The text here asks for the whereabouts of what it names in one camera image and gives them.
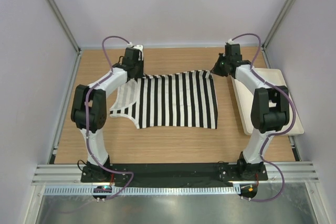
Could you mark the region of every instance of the wooden surface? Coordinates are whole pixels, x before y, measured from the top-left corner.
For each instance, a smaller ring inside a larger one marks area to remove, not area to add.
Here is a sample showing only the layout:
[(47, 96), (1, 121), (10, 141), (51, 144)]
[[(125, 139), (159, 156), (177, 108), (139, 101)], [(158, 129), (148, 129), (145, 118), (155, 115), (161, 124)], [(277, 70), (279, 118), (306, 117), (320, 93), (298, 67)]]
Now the wooden surface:
[[(252, 59), (255, 47), (242, 48), (244, 59)], [(145, 73), (169, 74), (189, 70), (212, 69), (223, 48), (145, 49)], [(116, 62), (123, 50), (108, 50)], [(260, 54), (256, 67), (266, 67)], [(98, 80), (109, 70), (101, 50), (83, 52), (74, 88)], [(248, 143), (240, 121), (232, 82), (214, 76), (218, 101), (218, 129), (157, 126), (137, 130), (127, 118), (110, 118), (103, 128), (104, 142), (112, 163), (199, 163), (234, 162)], [(108, 108), (116, 99), (115, 91), (108, 98)], [(70, 120), (73, 92), (56, 156), (57, 164), (74, 164), (87, 160), (84, 139)], [(289, 140), (275, 137), (266, 153), (270, 161), (294, 161)]]

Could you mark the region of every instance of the striped shirt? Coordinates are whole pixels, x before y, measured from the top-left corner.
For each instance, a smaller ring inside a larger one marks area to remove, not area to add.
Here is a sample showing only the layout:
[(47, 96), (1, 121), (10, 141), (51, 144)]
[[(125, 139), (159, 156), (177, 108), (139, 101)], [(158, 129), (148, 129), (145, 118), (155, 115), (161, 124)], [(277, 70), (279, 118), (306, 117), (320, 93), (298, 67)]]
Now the striped shirt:
[(217, 99), (210, 71), (190, 71), (130, 80), (118, 87), (110, 116), (129, 118), (136, 128), (217, 128)]

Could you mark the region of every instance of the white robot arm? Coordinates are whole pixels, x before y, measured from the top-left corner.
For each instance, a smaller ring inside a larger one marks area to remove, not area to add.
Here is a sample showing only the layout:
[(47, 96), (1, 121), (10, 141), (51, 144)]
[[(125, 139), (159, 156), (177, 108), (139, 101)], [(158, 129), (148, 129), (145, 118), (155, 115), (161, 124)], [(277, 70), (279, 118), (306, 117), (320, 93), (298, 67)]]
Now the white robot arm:
[[(79, 85), (76, 87), (75, 97), (73, 100), (71, 110), (71, 120), (76, 123), (77, 128), (80, 129), (84, 140), (86, 142), (86, 112), (85, 112), (85, 96), (88, 90), (100, 83), (94, 88), (90, 94), (90, 101), (92, 106), (90, 111), (90, 131), (89, 142), (90, 150), (94, 154), (96, 160), (104, 166), (109, 166), (109, 155), (105, 149), (102, 127), (107, 118), (106, 99), (119, 86), (125, 84), (133, 78), (143, 76), (143, 46), (136, 45), (128, 47), (125, 50), (122, 63), (113, 65), (113, 74), (111, 70), (99, 80), (89, 84), (88, 86)], [(97, 162), (88, 155), (88, 163), (99, 167)]]
[(289, 123), (289, 102), (281, 94), (288, 95), (288, 89), (286, 86), (276, 86), (259, 77), (254, 67), (251, 67), (251, 62), (242, 60), (239, 44), (225, 45), (225, 54), (219, 54), (212, 73), (219, 76), (230, 75), (254, 94), (251, 110), (254, 129), (247, 147), (237, 162), (242, 177), (253, 177), (263, 165), (261, 156), (273, 138), (272, 133), (281, 131), (282, 127)]

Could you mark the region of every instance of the aluminum frame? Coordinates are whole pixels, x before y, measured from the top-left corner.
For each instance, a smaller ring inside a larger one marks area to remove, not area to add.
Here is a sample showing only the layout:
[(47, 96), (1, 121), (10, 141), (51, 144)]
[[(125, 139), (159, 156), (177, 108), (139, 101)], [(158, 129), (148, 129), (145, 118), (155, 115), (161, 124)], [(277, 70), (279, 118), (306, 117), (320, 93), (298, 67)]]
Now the aluminum frame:
[[(317, 183), (319, 181), (312, 162), (274, 162), (279, 166), (288, 183), (309, 181)], [(269, 177), (268, 181), (260, 183), (281, 183), (279, 172), (269, 164), (265, 164)], [(32, 185), (105, 185), (108, 183), (81, 183), (81, 171), (77, 165), (38, 165), (33, 177)], [(236, 181), (234, 184), (248, 184), (254, 181)]]

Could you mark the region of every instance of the white panel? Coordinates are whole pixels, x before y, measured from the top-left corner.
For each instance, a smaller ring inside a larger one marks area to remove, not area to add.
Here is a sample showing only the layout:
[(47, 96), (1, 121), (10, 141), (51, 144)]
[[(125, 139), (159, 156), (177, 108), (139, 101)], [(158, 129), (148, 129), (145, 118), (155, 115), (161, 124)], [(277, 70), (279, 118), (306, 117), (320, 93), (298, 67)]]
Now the white panel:
[(99, 47), (112, 34), (146, 46), (222, 45), (246, 32), (265, 39), (285, 0), (55, 1), (79, 45)]
[(0, 0), (0, 222), (23, 223), (75, 51), (45, 0)]
[(300, 153), (313, 161), (332, 214), (336, 212), (331, 192), (336, 181), (335, 13), (335, 0), (296, 0), (268, 47), (271, 65), (281, 69), (300, 114), (305, 131), (297, 136)]

